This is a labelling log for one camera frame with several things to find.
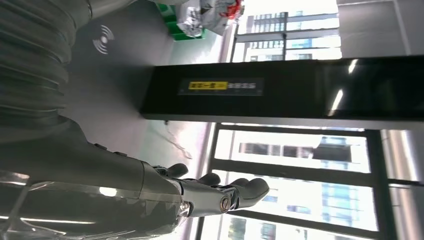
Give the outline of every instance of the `robotic hand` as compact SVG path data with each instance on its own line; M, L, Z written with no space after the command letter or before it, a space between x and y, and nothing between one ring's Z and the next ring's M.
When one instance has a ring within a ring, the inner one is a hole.
M189 217L223 214L230 210L248 208L255 205L268 192L267 183L261 178L248 181L239 178L229 185L219 185L220 177L208 173L200 179L176 179L187 173L187 167L180 163L166 169L154 167L164 177L180 186L182 198L189 208Z
M179 179L91 144L58 114L76 31L135 0L0 1L0 239L119 240L168 234L187 217L256 204L262 179Z
M143 165L141 191L39 181L26 174L0 170L0 237L153 238L173 232L188 217L218 215L253 206L269 191L260 178L241 178L221 186L214 173L200 179L178 179L187 173L184 164L170 168Z

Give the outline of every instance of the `window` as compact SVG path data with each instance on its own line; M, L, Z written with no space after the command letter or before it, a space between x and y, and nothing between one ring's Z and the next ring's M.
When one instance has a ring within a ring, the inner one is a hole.
M305 59L312 59L312 54L297 54L297 59L299 60L305 60Z
M289 44L287 46L288 49L304 49L304 48L312 48L312 38L305 39L293 39L287 41Z
M304 14L304 11L296 11L295 13L294 13L294 16L303 16L303 14Z
M317 29L333 29L340 26L339 19L327 18L309 21L292 21L287 23L288 31L296 30L317 30Z
M345 137L336 136L323 136L321 139L321 143L328 145L347 145Z
M239 153L268 155L267 144L241 143Z
M311 214L311 209L305 206L287 205L287 211L300 214Z
M262 199L262 201L264 201L264 202L269 202L269 203L276 203L276 202L278 202L278 197L277 197L277 196L269 196L269 195L266 195L266 196Z
M331 48L314 48L314 42L312 42L312 48L292 48L286 51L286 60L299 60L299 59L318 59L318 60L330 60L340 59L342 57L342 51L339 47Z
M277 227L275 224L262 223L260 229L260 238L264 240L275 240L277 233Z
M265 55L265 61L280 61L280 60L283 60L283 55L282 54L279 54L279 55Z
M229 226L228 239L229 240L244 240L246 233L246 219L231 218L231 225Z
M319 144L313 150L313 158L318 160L352 162L351 146Z
M302 158L309 159L312 156L312 147L300 147L300 146L284 146L283 156L290 158Z
M296 158L298 156L297 146L284 146L283 151L284 157Z
M272 145L271 146L271 155L272 156L281 156L281 146L280 145Z

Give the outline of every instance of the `glass window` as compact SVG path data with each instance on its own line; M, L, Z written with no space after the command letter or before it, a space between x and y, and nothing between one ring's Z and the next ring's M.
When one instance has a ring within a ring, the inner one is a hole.
M278 201L278 197L277 196L265 196L262 201L264 202L270 202L270 203L276 203Z
M260 229L260 238L264 240L275 240L277 227L275 224L262 223Z
M310 21L293 21L287 23L287 31L332 29L340 27L339 18L327 18Z
M288 49L286 51L286 60L302 60L302 59L340 59L342 58L342 51L340 47L332 48L298 48Z
M271 60L272 61L281 61L281 60L283 60L283 55L272 55L271 56Z
M252 57L256 59L256 62L263 62L263 61L274 61L274 57L268 58L267 56L270 55L283 55L283 50L281 48L278 48L279 46L276 45L270 45L271 43L274 43L273 41L266 41L268 43L268 48L266 50L262 50L264 48L264 42L263 41L254 41L254 42L239 42L235 44L235 51L233 55L233 62L239 63L239 62L251 62Z
M262 178L268 183L270 188L275 189L272 193L270 191L271 195L268 194L267 200L260 201L253 207L246 208L248 211L325 222L370 231L377 230L373 190L371 187L347 186L317 181L304 182L286 178L274 179L240 172L229 172L227 174L226 171L221 170L213 170L212 172L218 174L222 182L225 183L231 183L239 178L248 180ZM324 186L329 186L341 192L328 190L327 192L330 193L328 196ZM353 191L357 191L358 199L349 198ZM344 207L337 206L338 201L343 201ZM350 204L352 202L358 202L359 207Z
M228 239L244 240L246 234L246 219L232 217L230 220Z
M329 144L327 142L329 138L343 138L343 140L337 144L336 142ZM233 144L231 160L235 161L370 172L365 137L235 131ZM282 155L277 155L278 150L275 146L281 146ZM227 152L225 158L219 157L223 151ZM221 149L218 141L215 157L229 159L229 155L229 148Z
M340 36L325 36L317 38L289 39L287 49L301 48L336 48L341 46Z
M207 216L202 240L370 240L229 214Z

